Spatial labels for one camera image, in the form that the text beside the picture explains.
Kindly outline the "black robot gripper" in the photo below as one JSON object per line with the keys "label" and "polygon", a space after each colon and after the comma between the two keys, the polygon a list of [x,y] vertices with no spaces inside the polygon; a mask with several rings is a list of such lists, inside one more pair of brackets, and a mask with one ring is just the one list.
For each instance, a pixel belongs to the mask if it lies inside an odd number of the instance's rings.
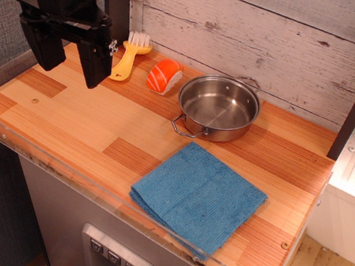
{"label": "black robot gripper", "polygon": [[112,70],[114,41],[111,38],[111,18],[102,11],[98,0],[17,0],[24,15],[20,19],[23,33],[40,66],[50,71],[65,61],[61,37],[54,34],[44,22],[65,23],[73,33],[70,22],[81,23],[96,30],[100,36],[91,43],[77,45],[79,59],[89,89],[104,81]]}

